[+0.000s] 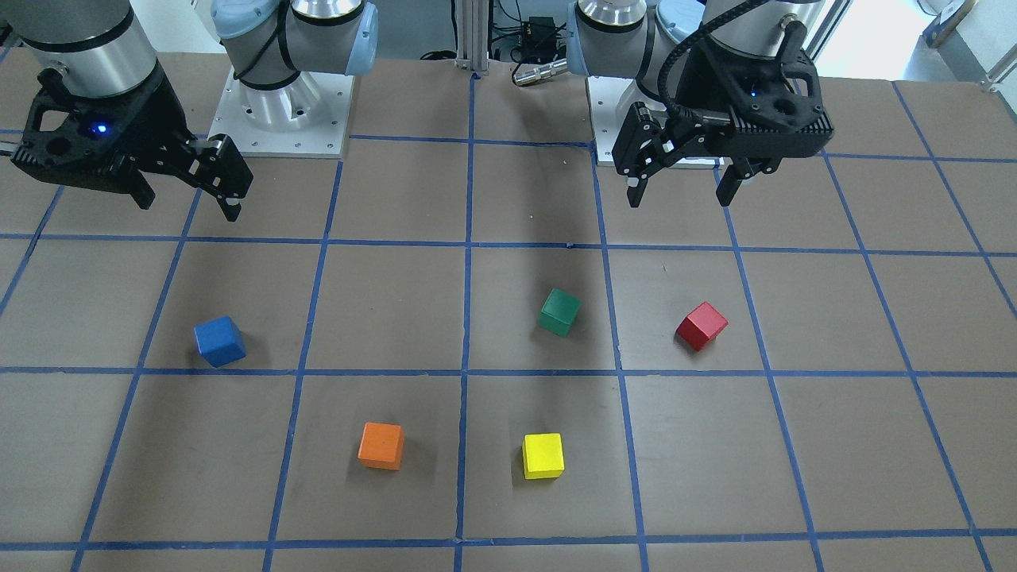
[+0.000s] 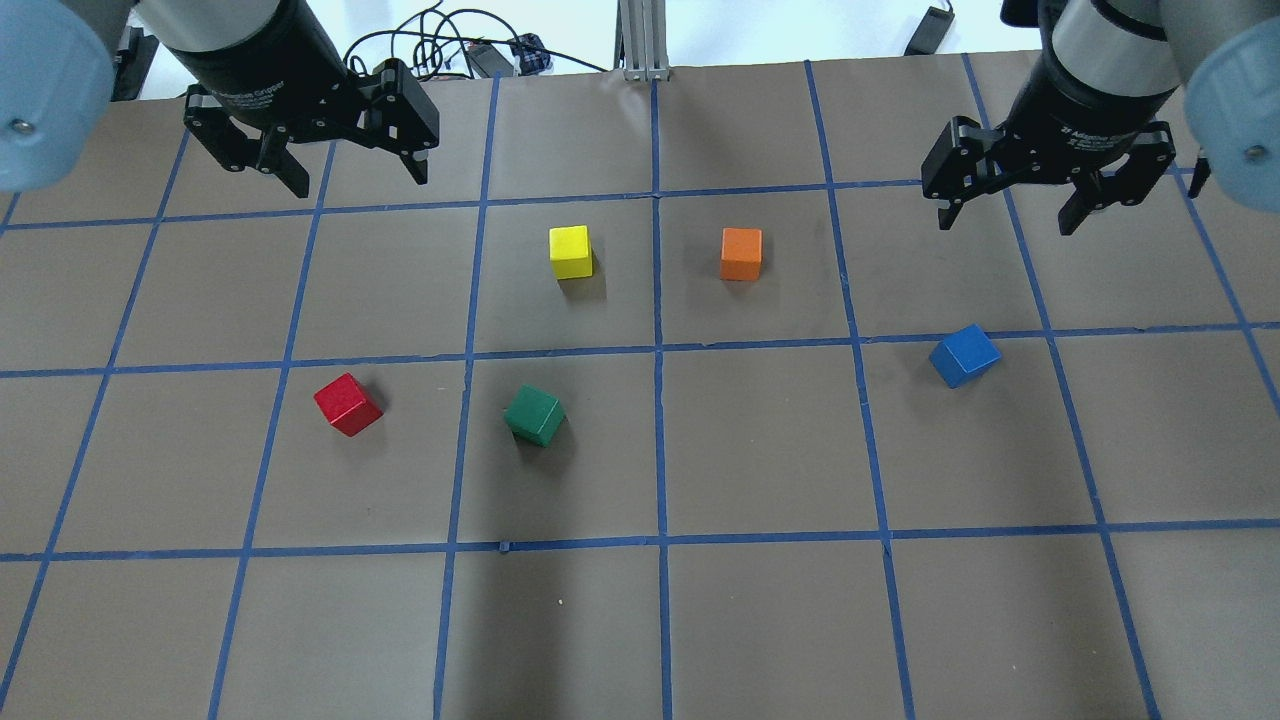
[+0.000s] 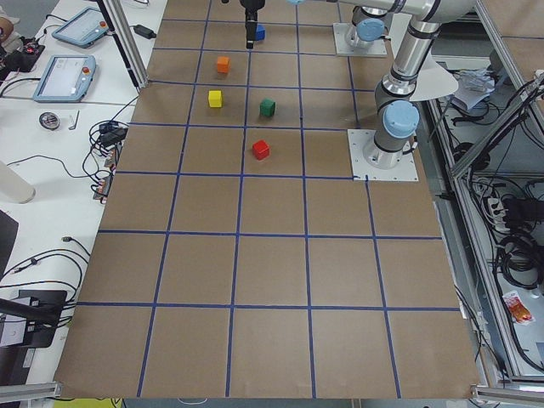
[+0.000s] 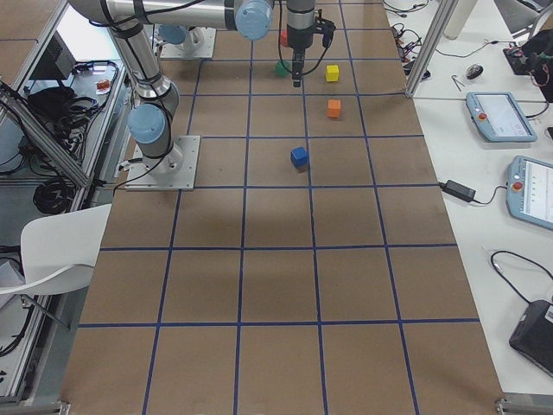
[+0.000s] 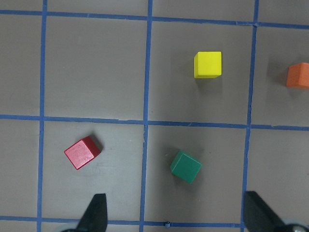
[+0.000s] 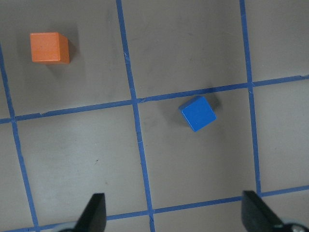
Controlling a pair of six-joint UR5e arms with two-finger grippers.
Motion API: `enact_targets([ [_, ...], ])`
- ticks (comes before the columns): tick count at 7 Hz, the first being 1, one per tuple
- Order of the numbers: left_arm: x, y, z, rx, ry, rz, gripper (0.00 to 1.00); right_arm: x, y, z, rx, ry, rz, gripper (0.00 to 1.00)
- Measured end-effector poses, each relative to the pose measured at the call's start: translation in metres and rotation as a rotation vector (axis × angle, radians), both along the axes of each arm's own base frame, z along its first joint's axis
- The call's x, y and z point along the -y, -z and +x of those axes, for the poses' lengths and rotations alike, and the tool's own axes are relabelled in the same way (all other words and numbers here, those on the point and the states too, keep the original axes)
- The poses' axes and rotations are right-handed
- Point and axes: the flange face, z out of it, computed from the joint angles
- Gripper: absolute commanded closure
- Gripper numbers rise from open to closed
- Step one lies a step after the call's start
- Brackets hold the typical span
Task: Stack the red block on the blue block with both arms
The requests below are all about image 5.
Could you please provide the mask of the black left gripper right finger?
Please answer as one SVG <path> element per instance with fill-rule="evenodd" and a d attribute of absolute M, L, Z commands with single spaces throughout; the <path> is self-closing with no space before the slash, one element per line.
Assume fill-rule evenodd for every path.
<path fill-rule="evenodd" d="M 289 228 L 255 191 L 244 194 L 243 221 L 249 232 L 285 232 Z"/>

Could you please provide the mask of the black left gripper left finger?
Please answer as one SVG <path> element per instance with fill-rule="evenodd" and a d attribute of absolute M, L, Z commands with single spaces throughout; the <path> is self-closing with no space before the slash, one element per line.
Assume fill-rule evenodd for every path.
<path fill-rule="evenodd" d="M 95 194 L 80 219 L 76 230 L 78 232 L 105 232 L 107 229 L 107 199 L 106 194 Z"/>

